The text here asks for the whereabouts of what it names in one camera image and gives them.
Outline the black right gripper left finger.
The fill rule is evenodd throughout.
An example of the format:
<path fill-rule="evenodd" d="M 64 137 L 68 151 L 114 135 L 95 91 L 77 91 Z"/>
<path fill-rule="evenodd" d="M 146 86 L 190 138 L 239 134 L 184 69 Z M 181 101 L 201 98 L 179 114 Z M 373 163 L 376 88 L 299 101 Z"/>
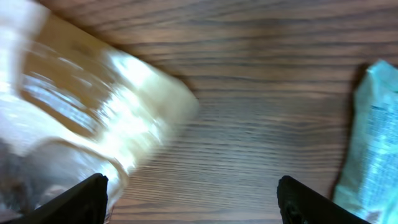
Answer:
<path fill-rule="evenodd" d="M 50 202 L 6 224 L 104 224 L 108 178 L 93 174 Z"/>

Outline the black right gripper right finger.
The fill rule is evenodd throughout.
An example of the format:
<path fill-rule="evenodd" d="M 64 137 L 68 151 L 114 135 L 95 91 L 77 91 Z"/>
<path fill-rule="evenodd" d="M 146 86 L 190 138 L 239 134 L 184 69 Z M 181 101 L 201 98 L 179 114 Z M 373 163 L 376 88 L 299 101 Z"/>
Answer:
<path fill-rule="evenodd" d="M 285 175 L 277 186 L 283 224 L 370 224 Z"/>

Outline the teal snack packet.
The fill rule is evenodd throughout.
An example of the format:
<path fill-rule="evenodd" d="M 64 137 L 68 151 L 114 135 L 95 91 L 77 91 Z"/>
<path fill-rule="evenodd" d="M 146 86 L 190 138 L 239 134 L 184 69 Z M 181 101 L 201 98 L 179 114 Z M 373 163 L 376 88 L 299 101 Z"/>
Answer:
<path fill-rule="evenodd" d="M 371 65 L 354 93 L 354 119 L 333 201 L 369 223 L 397 224 L 397 68 Z"/>

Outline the brown nut pouch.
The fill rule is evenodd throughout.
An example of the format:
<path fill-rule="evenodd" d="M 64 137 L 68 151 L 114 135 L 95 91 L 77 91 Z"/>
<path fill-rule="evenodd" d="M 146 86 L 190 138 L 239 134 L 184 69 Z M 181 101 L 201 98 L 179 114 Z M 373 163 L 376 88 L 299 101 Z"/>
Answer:
<path fill-rule="evenodd" d="M 198 110 L 180 80 L 57 17 L 1 0 L 1 218 L 100 173 L 107 208 Z"/>

